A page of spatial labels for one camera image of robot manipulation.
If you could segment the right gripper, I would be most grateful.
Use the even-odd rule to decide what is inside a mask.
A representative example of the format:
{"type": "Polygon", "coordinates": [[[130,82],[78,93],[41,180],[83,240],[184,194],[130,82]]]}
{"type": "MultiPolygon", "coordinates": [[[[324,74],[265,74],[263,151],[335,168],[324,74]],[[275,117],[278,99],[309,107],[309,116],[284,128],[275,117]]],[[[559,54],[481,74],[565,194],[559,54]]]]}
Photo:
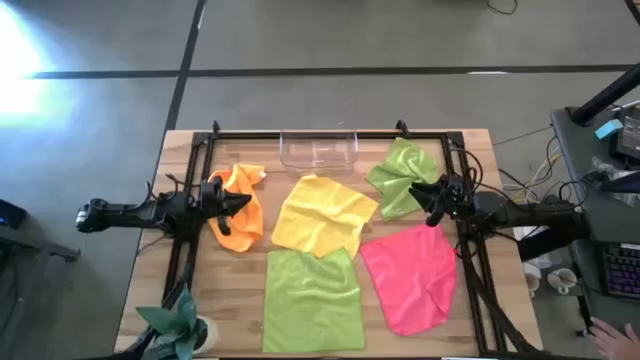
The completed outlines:
{"type": "Polygon", "coordinates": [[[444,215],[448,215],[451,219],[460,219],[466,214],[466,190],[460,176],[442,175],[438,184],[414,182],[409,192],[423,210],[434,208],[435,220],[441,220],[444,215]]]}

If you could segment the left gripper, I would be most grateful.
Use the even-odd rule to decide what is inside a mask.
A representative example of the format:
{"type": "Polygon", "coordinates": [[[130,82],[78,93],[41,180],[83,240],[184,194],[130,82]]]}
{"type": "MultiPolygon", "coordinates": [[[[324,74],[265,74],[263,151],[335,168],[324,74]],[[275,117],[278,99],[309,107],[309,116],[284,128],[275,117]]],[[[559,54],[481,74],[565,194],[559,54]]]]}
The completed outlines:
{"type": "Polygon", "coordinates": [[[206,218],[218,216],[233,217],[252,199],[250,194],[224,193],[223,181],[214,176],[211,181],[203,181],[200,185],[200,209],[206,218]]]}

